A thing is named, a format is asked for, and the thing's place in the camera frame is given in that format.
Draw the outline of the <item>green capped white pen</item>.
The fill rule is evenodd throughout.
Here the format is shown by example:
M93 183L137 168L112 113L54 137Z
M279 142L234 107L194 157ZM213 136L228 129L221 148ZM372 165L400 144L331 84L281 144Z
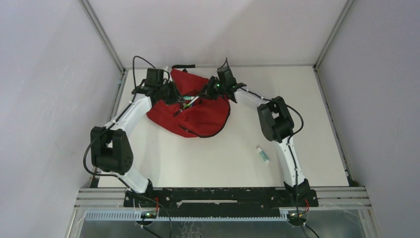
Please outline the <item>green capped white pen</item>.
M194 96L193 100L188 100L188 102L186 104L183 104L183 109L189 108L193 105L193 103L198 100L200 97L199 96Z

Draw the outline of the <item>red student backpack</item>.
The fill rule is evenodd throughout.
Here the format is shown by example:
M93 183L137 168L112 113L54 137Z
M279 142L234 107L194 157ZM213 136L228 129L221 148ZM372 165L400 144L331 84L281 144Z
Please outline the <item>red student backpack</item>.
M198 95L209 82L208 78L178 69L172 69L170 74L183 96ZM223 130L230 111L229 99L219 96L215 100L200 97L185 109L181 103L167 105L158 101L146 115L152 122L182 137L209 138Z

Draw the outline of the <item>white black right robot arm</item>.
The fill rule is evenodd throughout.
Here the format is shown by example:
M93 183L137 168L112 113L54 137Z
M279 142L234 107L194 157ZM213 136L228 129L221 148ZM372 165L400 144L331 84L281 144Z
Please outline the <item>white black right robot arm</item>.
M294 136L304 126L301 114L280 96L269 99L250 91L246 84L236 81L228 66L217 69L217 77L210 78L204 92L210 98L226 96L234 103L257 111L262 133L268 141L274 143L279 156L287 202L292 206L300 206L311 189L294 147Z

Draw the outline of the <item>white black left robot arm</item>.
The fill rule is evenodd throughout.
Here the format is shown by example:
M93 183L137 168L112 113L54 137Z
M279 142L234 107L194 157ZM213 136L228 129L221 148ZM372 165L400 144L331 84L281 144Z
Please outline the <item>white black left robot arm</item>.
M91 163L101 173L90 172L100 177L114 177L136 193L136 201L144 207L153 204L155 194L149 190L152 182L133 167L134 154L129 137L134 128L160 100L179 102L180 94L171 78L168 67L148 68L146 78L136 84L132 99L125 109L104 126L95 126L90 132L91 142L86 153L91 154Z

